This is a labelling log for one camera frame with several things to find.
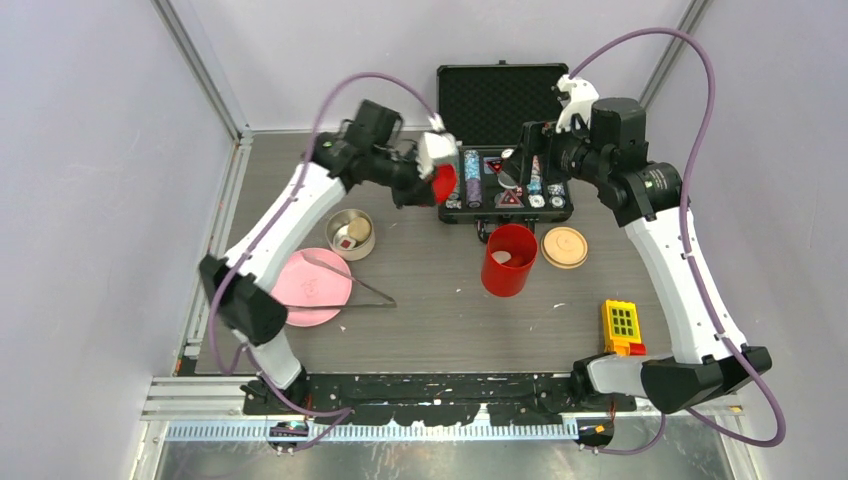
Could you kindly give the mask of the metal serving tongs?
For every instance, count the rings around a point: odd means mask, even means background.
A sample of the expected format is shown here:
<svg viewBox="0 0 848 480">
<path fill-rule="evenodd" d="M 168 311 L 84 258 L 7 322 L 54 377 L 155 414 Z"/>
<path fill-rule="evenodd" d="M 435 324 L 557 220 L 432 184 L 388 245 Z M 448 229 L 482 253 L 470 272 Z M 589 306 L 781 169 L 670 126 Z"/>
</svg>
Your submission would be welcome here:
<svg viewBox="0 0 848 480">
<path fill-rule="evenodd" d="M 353 283 L 352 292 L 349 300 L 345 305 L 338 305 L 340 310 L 362 309 L 362 308 L 396 308 L 397 301 L 387 293 L 373 287 L 364 281 L 356 278 L 352 271 L 350 274 L 343 273 L 335 268 L 317 260 L 307 258 L 307 261 L 315 265 L 323 266 L 335 273 L 350 279 Z"/>
</svg>

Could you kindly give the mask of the red plastic cup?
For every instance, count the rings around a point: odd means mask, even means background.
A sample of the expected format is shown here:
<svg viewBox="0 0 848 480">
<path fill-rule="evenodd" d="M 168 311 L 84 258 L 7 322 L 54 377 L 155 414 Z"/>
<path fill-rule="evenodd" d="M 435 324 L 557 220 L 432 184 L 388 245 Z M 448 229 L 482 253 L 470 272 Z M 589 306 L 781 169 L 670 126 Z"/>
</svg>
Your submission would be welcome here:
<svg viewBox="0 0 848 480">
<path fill-rule="evenodd" d="M 512 255 L 527 258 L 524 268 L 510 268 L 497 264 L 492 258 L 494 251 L 509 251 Z M 535 234 L 520 224 L 506 224 L 496 228 L 486 242 L 481 268 L 481 282 L 484 288 L 498 297 L 512 297 L 519 294 L 535 264 L 539 247 Z"/>
</svg>

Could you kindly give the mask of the sushi roll piece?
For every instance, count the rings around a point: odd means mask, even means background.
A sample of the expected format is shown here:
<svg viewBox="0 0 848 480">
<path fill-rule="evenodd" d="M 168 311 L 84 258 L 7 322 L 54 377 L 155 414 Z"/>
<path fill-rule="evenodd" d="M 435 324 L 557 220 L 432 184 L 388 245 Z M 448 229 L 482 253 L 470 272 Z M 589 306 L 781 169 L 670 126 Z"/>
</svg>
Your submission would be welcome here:
<svg viewBox="0 0 848 480">
<path fill-rule="evenodd" d="M 339 231 L 334 237 L 333 245 L 338 250 L 351 251 L 357 247 L 357 241 L 347 233 Z"/>
</svg>

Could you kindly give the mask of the red lid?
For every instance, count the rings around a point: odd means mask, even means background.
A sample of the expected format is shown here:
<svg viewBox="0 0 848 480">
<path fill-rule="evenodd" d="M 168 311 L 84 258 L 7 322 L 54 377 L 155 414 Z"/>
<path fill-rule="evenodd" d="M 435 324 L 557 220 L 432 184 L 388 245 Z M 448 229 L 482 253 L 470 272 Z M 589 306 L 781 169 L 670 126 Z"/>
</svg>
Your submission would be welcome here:
<svg viewBox="0 0 848 480">
<path fill-rule="evenodd" d="M 430 182 L 434 204 L 444 204 L 454 192 L 457 182 L 457 172 L 452 164 L 438 165 Z"/>
</svg>

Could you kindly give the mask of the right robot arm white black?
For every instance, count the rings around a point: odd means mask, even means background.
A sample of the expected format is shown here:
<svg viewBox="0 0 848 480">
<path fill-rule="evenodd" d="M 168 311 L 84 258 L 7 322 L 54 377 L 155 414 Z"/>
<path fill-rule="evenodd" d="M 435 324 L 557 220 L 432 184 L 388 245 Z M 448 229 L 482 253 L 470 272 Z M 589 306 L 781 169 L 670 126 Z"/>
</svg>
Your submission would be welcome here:
<svg viewBox="0 0 848 480">
<path fill-rule="evenodd" d="M 715 284 L 707 268 L 698 277 L 690 268 L 700 250 L 683 180 L 673 165 L 650 160 L 646 121 L 634 99 L 601 99 L 563 128 L 525 123 L 513 153 L 524 166 L 538 159 L 596 188 L 639 253 L 666 318 L 666 355 L 605 353 L 575 362 L 570 392 L 584 410 L 622 394 L 676 413 L 735 393 L 772 366 L 767 348 L 749 344 L 721 299 L 703 300 Z"/>
</svg>

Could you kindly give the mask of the beige round bun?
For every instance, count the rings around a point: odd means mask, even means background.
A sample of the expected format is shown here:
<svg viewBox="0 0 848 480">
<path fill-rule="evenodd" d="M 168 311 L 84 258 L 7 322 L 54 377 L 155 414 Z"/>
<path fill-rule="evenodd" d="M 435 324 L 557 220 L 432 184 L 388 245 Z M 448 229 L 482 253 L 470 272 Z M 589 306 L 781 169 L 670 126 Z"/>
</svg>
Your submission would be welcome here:
<svg viewBox="0 0 848 480">
<path fill-rule="evenodd" d="M 368 240 L 372 233 L 372 226 L 367 218 L 354 217 L 347 225 L 347 235 L 357 243 Z"/>
</svg>

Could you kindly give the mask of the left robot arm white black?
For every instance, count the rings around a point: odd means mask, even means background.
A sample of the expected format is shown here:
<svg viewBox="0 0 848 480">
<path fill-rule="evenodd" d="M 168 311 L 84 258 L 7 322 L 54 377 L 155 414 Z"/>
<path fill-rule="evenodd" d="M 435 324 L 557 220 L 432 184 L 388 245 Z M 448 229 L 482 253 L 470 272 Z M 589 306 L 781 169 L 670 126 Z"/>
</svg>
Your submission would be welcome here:
<svg viewBox="0 0 848 480">
<path fill-rule="evenodd" d="M 284 266 L 312 228 L 362 183 L 390 189 L 398 207 L 435 206 L 450 190 L 441 162 L 458 153 L 439 116 L 405 152 L 395 140 L 401 115 L 364 100 L 337 132 L 315 132 L 293 177 L 248 234 L 223 256 L 206 255 L 198 266 L 211 323 L 221 322 L 247 346 L 280 412 L 298 412 L 307 389 L 298 379 L 301 362 L 284 332 L 290 309 L 271 290 Z"/>
</svg>

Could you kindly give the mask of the white egg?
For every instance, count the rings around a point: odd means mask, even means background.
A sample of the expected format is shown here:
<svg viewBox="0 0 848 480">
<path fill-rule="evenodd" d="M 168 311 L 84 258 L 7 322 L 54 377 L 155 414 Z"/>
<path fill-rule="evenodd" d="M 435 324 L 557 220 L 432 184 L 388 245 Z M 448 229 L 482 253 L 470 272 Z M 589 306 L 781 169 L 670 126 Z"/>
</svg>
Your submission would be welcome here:
<svg viewBox="0 0 848 480">
<path fill-rule="evenodd" d="M 512 259 L 512 254 L 509 251 L 499 250 L 491 253 L 491 258 L 500 265 L 507 264 Z"/>
</svg>

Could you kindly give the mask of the beige round lid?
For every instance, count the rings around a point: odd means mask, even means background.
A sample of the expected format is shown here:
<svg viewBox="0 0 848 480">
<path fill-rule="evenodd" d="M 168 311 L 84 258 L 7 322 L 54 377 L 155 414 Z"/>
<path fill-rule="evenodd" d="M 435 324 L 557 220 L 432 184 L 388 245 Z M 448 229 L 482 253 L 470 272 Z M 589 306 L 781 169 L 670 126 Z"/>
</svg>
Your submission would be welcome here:
<svg viewBox="0 0 848 480">
<path fill-rule="evenodd" d="M 585 237 L 570 227 L 552 228 L 541 239 L 540 246 L 546 261 L 560 269 L 582 266 L 589 253 Z"/>
</svg>

